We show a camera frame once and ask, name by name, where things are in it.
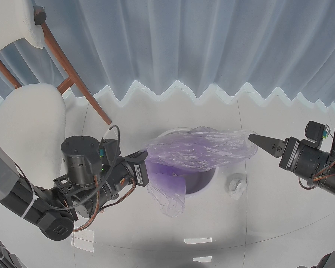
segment chair seat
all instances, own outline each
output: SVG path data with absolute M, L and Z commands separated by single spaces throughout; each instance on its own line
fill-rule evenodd
M 60 174 L 66 108 L 50 84 L 12 91 L 0 106 L 0 147 L 35 186 L 53 187 Z

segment barcode label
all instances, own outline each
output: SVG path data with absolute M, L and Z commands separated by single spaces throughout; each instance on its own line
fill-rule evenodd
M 135 167 L 135 172 L 136 172 L 136 179 L 138 180 L 138 183 L 140 185 L 143 184 L 143 179 L 141 178 L 141 172 L 140 172 L 140 167 L 139 165 L 134 165 Z

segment white tile floor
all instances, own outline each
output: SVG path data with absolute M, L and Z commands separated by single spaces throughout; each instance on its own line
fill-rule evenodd
M 312 104 L 301 94 L 290 101 L 276 89 L 264 101 L 248 85 L 235 97 L 211 86 L 196 99 L 188 88 L 179 86 L 175 83 L 155 99 L 139 85 L 121 102 L 109 88 L 96 95 L 120 127 L 123 155 L 174 127 L 242 128 L 279 139 L 303 139 L 309 120 L 327 123 L 334 130 L 335 107 L 325 108 L 319 101 Z M 109 126 L 85 98 L 69 93 L 64 95 L 66 136 L 100 139 Z M 330 146 L 328 138 L 321 149 L 329 151 Z M 37 261 L 42 267 L 77 268 L 316 265 L 335 249 L 335 197 L 320 189 L 303 190 L 296 176 L 278 164 L 278 159 L 259 150 L 246 162 L 221 168 L 204 193 L 186 199 L 185 211 L 177 218 L 162 214 L 147 190 L 137 188 L 123 203 L 99 214 L 90 231 L 62 242 L 49 241 L 0 205 L 0 239 L 27 267 Z M 226 192 L 228 178 L 236 173 L 248 183 L 237 201 Z

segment curtain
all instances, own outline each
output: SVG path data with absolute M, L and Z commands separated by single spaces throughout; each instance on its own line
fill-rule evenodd
M 121 100 L 138 80 L 155 94 L 176 79 L 197 97 L 249 82 L 263 98 L 335 102 L 335 0 L 33 0 L 89 90 Z M 19 40 L 0 59 L 22 83 L 67 74 L 47 48 Z M 12 86 L 0 74 L 0 96 Z M 80 92 L 73 88 L 76 96 Z

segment white chair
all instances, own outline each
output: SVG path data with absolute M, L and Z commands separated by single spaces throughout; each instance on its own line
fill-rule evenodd
M 21 38 L 43 48 L 33 16 L 31 0 L 0 0 L 0 50 Z M 65 114 L 61 93 L 49 84 L 19 87 L 0 106 L 0 147 L 35 186 L 52 188 L 60 174 Z

